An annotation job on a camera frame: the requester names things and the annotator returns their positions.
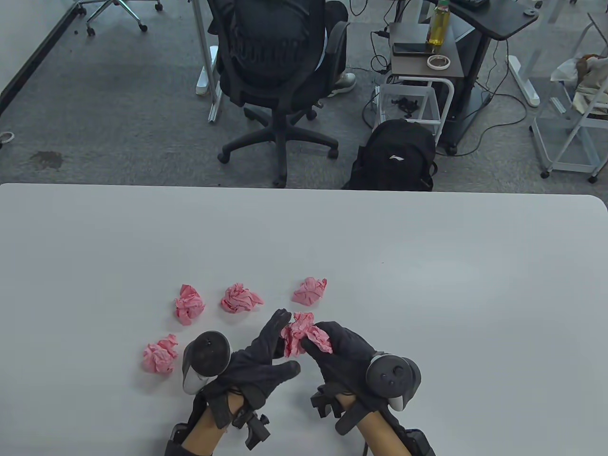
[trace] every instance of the pink tissue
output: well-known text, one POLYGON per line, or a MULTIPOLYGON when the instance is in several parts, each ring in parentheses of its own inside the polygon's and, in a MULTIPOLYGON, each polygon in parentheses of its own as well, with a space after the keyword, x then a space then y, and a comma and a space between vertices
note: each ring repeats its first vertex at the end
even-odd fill
POLYGON ((294 312, 295 321, 281 330, 281 337, 285 339, 285 356, 298 356, 306 353, 300 341, 307 337, 319 350, 333 353, 329 335, 322 329, 314 326, 314 315, 311 313, 294 312))
POLYGON ((264 304, 261 297, 249 291, 249 289, 243 288, 242 283, 236 283, 226 290, 221 306, 226 312, 238 314, 245 310, 250 311, 261 304, 264 304))
POLYGON ((300 284, 300 287, 294 291, 291 300, 304 304, 305 306, 311 306, 323 297, 326 286, 326 278, 317 280, 314 277, 307 277, 306 280, 300 284))
POLYGON ((184 326, 190 326, 192 320, 205 310, 205 304, 201 296, 190 285, 182 285, 179 298, 175 300, 175 307, 175 314, 178 316, 179 322, 184 326))
POLYGON ((178 352, 173 349, 178 344, 173 334, 158 341, 158 344, 148 344, 143 351, 143 368, 153 374, 170 374, 173 372, 173 361, 178 352))

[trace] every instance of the keyboard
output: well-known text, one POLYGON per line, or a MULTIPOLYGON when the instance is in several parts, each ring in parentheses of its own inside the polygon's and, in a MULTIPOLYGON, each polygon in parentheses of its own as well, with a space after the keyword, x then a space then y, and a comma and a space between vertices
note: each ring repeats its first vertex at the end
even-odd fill
POLYGON ((458 6, 467 8, 468 10, 476 10, 480 6, 488 3, 489 0, 450 0, 451 3, 456 3, 458 6))

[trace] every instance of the roll of tape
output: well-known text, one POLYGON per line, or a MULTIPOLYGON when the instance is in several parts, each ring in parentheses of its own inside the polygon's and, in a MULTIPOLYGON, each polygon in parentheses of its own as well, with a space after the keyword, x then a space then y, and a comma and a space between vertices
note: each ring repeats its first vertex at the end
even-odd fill
POLYGON ((8 144, 13 139, 15 139, 15 135, 10 131, 3 131, 0 133, 0 144, 8 144))
POLYGON ((450 59, 445 55, 431 55, 426 60, 426 65, 432 70, 445 70, 450 66, 450 59))

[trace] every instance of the gloved hand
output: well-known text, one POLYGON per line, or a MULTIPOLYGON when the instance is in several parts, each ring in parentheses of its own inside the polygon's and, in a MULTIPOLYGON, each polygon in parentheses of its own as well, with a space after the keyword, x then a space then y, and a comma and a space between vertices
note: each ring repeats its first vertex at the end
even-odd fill
POLYGON ((357 397, 354 406, 336 423, 336 430, 344 435, 368 413, 380 411, 394 427, 396 419, 389 412, 389 401, 375 393, 367 385, 365 374, 376 350, 357 333, 336 322, 315 323, 330 337, 333 353, 324 353, 307 338, 302 339, 302 348, 313 357, 321 370, 325 385, 320 387, 324 395, 338 393, 357 397))
POLYGON ((232 353, 226 370, 199 393, 211 407, 215 423, 220 429, 232 420, 228 409, 229 392, 242 394, 246 404, 253 410, 258 410, 277 386, 300 373, 297 361, 272 365, 273 358, 278 354, 283 356, 285 345, 280 333, 290 320, 290 312, 277 310, 251 345, 232 353))

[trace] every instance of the office chair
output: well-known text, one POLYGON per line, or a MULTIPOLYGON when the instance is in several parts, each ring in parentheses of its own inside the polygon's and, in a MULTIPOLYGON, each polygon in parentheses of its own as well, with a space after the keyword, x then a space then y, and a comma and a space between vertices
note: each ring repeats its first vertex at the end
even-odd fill
MULTIPOLYGON (((162 11, 161 0, 143 0, 143 1, 156 2, 156 5, 154 5, 154 8, 158 12, 162 11)), ((93 27, 91 27, 91 22, 93 22, 111 4, 114 4, 116 6, 122 6, 122 8, 127 13, 129 13, 133 19, 135 19, 137 21, 137 25, 139 25, 139 29, 142 32, 147 32, 148 31, 148 26, 145 26, 145 25, 142 24, 142 22, 139 19, 139 17, 133 12, 133 10, 131 8, 129 8, 129 5, 127 5, 125 3, 125 0, 81 0, 81 1, 76 2, 76 12, 79 15, 85 16, 86 15, 86 9, 85 9, 85 7, 83 7, 83 5, 90 4, 90 3, 103 3, 103 4, 97 10, 95 10, 95 12, 91 15, 90 18, 88 18, 86 20, 86 33, 89 36, 95 36, 95 30, 93 29, 93 27)))
POLYGON ((308 46, 296 50, 293 47, 287 49, 289 46, 286 43, 291 44, 288 40, 272 42, 238 36, 221 20, 215 0, 208 0, 208 3, 217 23, 221 60, 219 83, 223 93, 237 106, 248 103, 272 111, 269 116, 256 108, 244 108, 245 116, 257 120, 264 128, 225 144, 218 160, 226 164, 230 161, 230 153, 236 149, 266 141, 274 142, 278 154, 278 178, 273 184, 277 188, 284 188, 287 181, 287 141, 326 145, 330 147, 328 157, 337 159, 338 141, 295 124, 304 115, 308 120, 314 119, 316 112, 312 109, 313 105, 331 93, 338 78, 339 54, 345 45, 347 23, 339 22, 334 27, 327 40, 324 64, 315 71, 325 41, 323 0, 311 1, 306 25, 310 37, 308 46), (265 84, 259 84, 260 77, 265 79, 265 84))

